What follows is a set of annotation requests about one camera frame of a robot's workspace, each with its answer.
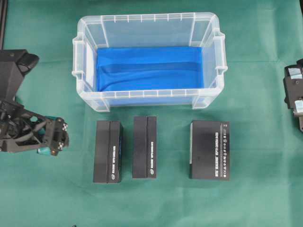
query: transparent plastic container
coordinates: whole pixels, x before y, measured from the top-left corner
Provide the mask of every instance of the transparent plastic container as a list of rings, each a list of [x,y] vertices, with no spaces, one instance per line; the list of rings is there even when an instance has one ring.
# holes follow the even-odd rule
[[[77,92],[95,111],[111,106],[191,104],[208,107],[224,87],[225,35],[213,13],[170,13],[87,16],[73,39],[73,71]],[[203,47],[202,89],[96,92],[97,49],[108,47]]]

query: blue cloth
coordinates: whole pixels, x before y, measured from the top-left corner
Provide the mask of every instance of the blue cloth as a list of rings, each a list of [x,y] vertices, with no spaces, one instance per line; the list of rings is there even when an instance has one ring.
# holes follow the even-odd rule
[[[203,87],[201,47],[97,50],[98,91]]]

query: black product box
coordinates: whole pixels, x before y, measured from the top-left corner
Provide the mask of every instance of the black product box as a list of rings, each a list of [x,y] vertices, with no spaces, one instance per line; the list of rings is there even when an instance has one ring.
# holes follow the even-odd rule
[[[192,121],[189,164],[191,178],[229,180],[229,122]]]
[[[122,125],[115,121],[97,121],[94,183],[121,181]]]
[[[134,117],[133,178],[156,178],[157,118]]]

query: robotic arm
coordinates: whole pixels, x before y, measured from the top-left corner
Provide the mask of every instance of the robotic arm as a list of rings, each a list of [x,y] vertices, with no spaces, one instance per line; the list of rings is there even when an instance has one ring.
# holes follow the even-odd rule
[[[0,51],[0,151],[37,149],[39,154],[56,156],[69,145],[64,119],[33,113],[14,100],[25,75],[38,61],[26,50]]]

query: green cloth surface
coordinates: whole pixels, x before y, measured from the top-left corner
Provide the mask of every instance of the green cloth surface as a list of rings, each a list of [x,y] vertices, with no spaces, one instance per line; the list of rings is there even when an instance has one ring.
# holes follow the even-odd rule
[[[86,15],[213,12],[226,34],[225,88],[204,110],[116,107],[97,113],[76,92],[72,38]],[[40,62],[18,100],[60,116],[70,147],[58,157],[0,152],[3,227],[300,227],[303,134],[284,103],[284,67],[303,55],[299,0],[10,0],[5,49]],[[133,117],[158,120],[156,180],[132,179]],[[122,182],[92,183],[97,120],[124,127]],[[192,120],[231,122],[229,182],[189,179]]]

